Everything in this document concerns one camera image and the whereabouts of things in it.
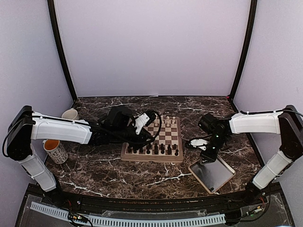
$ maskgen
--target wooden chessboard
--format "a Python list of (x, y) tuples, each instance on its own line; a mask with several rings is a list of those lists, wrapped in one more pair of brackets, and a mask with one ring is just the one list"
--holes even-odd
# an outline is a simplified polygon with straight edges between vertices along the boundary
[[(154, 136), (159, 129), (159, 119), (156, 119), (145, 129)], [(158, 153), (155, 152), (155, 144), (158, 146)], [(162, 154), (160, 146), (164, 145), (165, 151)], [(171, 147), (171, 153), (168, 152), (168, 146)], [(167, 117), (162, 120), (162, 127), (157, 136), (156, 140), (151, 143), (151, 148), (148, 150), (147, 147), (143, 147), (143, 151), (131, 150), (128, 151), (128, 143), (124, 143), (121, 152), (122, 161), (132, 161), (132, 162), (173, 162), (181, 163), (183, 161), (183, 147), (181, 139), (181, 127), (180, 119), (178, 117), (169, 120)]]

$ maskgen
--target purple-white wall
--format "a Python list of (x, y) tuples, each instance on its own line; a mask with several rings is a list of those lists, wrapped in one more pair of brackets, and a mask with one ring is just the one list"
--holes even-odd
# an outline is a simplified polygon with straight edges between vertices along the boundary
[(250, 0), (64, 0), (78, 96), (228, 95)]
[[(0, 144), (24, 105), (60, 116), (72, 105), (55, 46), (47, 1), (0, 0)], [(36, 150), (45, 158), (41, 141)], [(15, 225), (30, 182), (21, 165), (0, 155), (0, 225)]]
[[(294, 105), (303, 113), (303, 1), (259, 0), (256, 21), (235, 103), (264, 111)], [(278, 135), (253, 135), (265, 161), (275, 154)], [(296, 226), (303, 226), (303, 158), (279, 178)]]

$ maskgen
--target robotic arm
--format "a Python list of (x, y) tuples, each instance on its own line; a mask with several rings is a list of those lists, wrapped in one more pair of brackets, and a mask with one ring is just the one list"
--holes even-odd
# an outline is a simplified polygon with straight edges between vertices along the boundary
[[(143, 126), (152, 123), (156, 116), (160, 119), (160, 127), (153, 137)], [(55, 205), (61, 206), (65, 203), (65, 197), (60, 184), (37, 156), (31, 140), (65, 140), (93, 146), (128, 142), (134, 149), (139, 149), (153, 142), (160, 128), (161, 118), (153, 110), (134, 118), (130, 109), (116, 106), (98, 122), (88, 122), (51, 117), (34, 112), (30, 106), (24, 106), (9, 126), (2, 152), (4, 156), (18, 161), (31, 178), (38, 182), (46, 196)]]
[(271, 112), (234, 113), (221, 119), (217, 119), (208, 113), (202, 116), (198, 126), (212, 135), (209, 142), (194, 139), (190, 141), (190, 145), (202, 149), (200, 164), (205, 165), (216, 160), (219, 150), (232, 134), (246, 132), (280, 134), (282, 145), (279, 151), (246, 185), (244, 201), (250, 203), (259, 194), (260, 190), (264, 189), (302, 156), (303, 121), (297, 113), (292, 105)]

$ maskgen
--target marble table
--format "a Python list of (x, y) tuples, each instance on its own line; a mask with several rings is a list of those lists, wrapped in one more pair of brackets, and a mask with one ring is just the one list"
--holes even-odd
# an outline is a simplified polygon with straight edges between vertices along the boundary
[[(205, 136), (197, 123), (211, 113), (221, 117), (233, 113), (225, 97), (86, 97), (74, 108), (81, 119), (96, 121), (112, 106), (125, 105), (141, 114), (154, 109), (160, 114), (180, 118), (183, 146), (188, 139)], [(181, 199), (207, 195), (189, 173), (188, 166), (199, 159), (199, 152), (184, 148), (184, 161), (172, 163), (138, 163), (120, 160), (122, 145), (93, 147), (63, 142), (69, 158), (62, 164), (47, 159), (47, 167), (58, 177), (64, 191), (124, 199)], [(245, 134), (233, 135), (220, 156), (236, 171), (235, 176), (218, 193), (244, 190), (245, 184), (260, 169), (257, 156)]]

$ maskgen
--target enclosure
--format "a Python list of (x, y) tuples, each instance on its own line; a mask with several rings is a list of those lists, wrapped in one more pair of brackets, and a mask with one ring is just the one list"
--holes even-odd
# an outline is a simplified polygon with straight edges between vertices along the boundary
[[(294, 105), (303, 112), (303, 3), (299, 0), (15, 0), (0, 1), (4, 138), (24, 105), (58, 116), (76, 108), (97, 120), (112, 106), (134, 113), (152, 108), (180, 118), (183, 143), (203, 135), (205, 113), (268, 111)], [(41, 141), (33, 141), (42, 160)], [(220, 194), (245, 183), (278, 151), (279, 135), (233, 136), (223, 159), (236, 170)], [(64, 190), (118, 199), (206, 196), (188, 166), (125, 163), (119, 145), (66, 143), (69, 160), (46, 166)], [(0, 158), (1, 217), (13, 226), (28, 183), (13, 160)], [(302, 159), (278, 178), (294, 222), (303, 225)]]

